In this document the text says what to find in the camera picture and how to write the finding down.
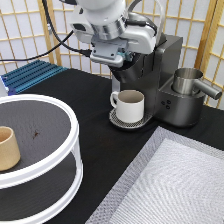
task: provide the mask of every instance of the cup handle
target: cup handle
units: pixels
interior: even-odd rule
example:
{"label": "cup handle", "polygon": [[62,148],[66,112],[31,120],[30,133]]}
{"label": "cup handle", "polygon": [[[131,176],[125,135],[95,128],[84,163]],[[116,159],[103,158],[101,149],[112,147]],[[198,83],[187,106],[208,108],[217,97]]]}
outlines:
{"label": "cup handle", "polygon": [[117,108],[117,105],[114,103],[114,95],[118,96],[118,94],[119,92],[115,91],[115,92],[112,92],[110,95],[110,103],[115,109]]}

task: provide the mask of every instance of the shoji screen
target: shoji screen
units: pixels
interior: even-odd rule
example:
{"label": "shoji screen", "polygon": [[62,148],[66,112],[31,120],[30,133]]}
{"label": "shoji screen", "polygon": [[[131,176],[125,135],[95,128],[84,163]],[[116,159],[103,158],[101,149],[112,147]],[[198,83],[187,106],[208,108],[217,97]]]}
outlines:
{"label": "shoji screen", "polygon": [[[166,13],[164,33],[184,38],[179,66],[199,67],[217,0],[160,1]],[[63,4],[59,0],[47,0],[47,2],[56,31],[63,39],[71,31],[69,18],[74,6]],[[0,10],[0,58],[31,57],[57,44],[53,35],[48,32],[41,0],[0,0]],[[134,11],[148,16],[158,25],[159,10],[153,0],[143,0]],[[75,35],[67,41],[67,44],[74,48],[91,47],[78,42]],[[68,51],[64,47],[41,60],[93,74],[111,76],[107,66],[92,63],[88,58]],[[0,74],[23,64],[25,63],[0,63]]]}
{"label": "shoji screen", "polygon": [[[50,8],[50,10],[53,10],[54,12],[53,15],[55,18],[56,30],[60,38],[63,39],[72,30],[69,25],[69,19],[72,11],[74,10],[74,6],[63,4],[59,0],[48,0],[48,4],[51,5],[51,3],[52,8]],[[69,38],[67,44],[76,49],[91,48],[91,46],[79,42],[75,35]],[[93,74],[110,77],[110,71],[107,66],[93,63],[89,58],[81,56],[75,52],[71,52],[63,46],[60,47],[60,55],[62,65],[65,67],[81,69]]]}
{"label": "shoji screen", "polygon": [[[47,32],[44,31],[37,0],[0,1],[0,58],[29,58],[47,49]],[[52,55],[41,58],[54,63]],[[0,63],[0,75],[29,62]]]}
{"label": "shoji screen", "polygon": [[[160,2],[166,13],[163,32],[183,37],[179,67],[194,67],[209,4],[211,3],[210,8],[213,8],[215,1],[160,0]],[[148,16],[158,26],[159,9],[155,1],[143,0],[134,11]]]}
{"label": "shoji screen", "polygon": [[[217,3],[201,70],[208,84],[224,92],[224,0]],[[208,97],[206,103],[224,109],[224,97],[219,101]]]}

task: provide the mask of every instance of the round tray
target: round tray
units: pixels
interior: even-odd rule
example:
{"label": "round tray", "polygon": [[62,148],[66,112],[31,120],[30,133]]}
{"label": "round tray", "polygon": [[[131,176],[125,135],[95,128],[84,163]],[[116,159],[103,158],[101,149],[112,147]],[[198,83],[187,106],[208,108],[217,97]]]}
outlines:
{"label": "round tray", "polygon": [[41,95],[0,98],[0,126],[15,131],[21,160],[0,172],[0,189],[32,180],[60,163],[78,141],[79,125],[65,103]]}
{"label": "round tray", "polygon": [[82,181],[76,116],[65,103],[40,95],[2,97],[0,111],[0,125],[15,131],[21,152],[15,167],[0,172],[0,223],[46,222]]}

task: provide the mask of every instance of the white rim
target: white rim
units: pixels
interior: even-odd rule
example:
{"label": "white rim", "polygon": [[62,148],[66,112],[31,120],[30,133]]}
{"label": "white rim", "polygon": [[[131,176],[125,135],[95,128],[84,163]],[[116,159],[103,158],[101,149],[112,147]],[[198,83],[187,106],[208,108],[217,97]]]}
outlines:
{"label": "white rim", "polygon": [[83,166],[81,165],[81,169],[76,170],[75,179],[69,188],[69,190],[65,193],[65,195],[58,200],[55,204],[47,208],[46,210],[30,216],[29,218],[24,218],[15,221],[0,221],[0,224],[9,223],[9,224],[40,224],[47,222],[48,220],[55,217],[58,213],[60,213],[74,198],[76,195],[83,177]]}
{"label": "white rim", "polygon": [[0,104],[14,101],[25,101],[25,100],[41,101],[51,103],[53,105],[60,107],[69,116],[71,122],[71,130],[64,143],[55,152],[53,152],[45,159],[31,166],[28,166],[24,169],[7,174],[1,174],[0,189],[25,183],[51,170],[71,152],[76,141],[78,140],[79,125],[75,113],[67,104],[63,103],[60,100],[57,100],[53,97],[29,94],[29,95],[2,97],[0,98]]}

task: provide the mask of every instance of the stainless steel pitcher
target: stainless steel pitcher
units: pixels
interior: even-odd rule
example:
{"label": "stainless steel pitcher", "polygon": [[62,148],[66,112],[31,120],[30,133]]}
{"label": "stainless steel pitcher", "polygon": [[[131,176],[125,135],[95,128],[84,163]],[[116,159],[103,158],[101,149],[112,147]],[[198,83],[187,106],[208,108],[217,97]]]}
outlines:
{"label": "stainless steel pitcher", "polygon": [[204,92],[215,100],[222,96],[222,92],[207,85],[201,79],[203,73],[195,68],[179,68],[175,71],[173,90],[183,95],[195,95],[199,91]]}

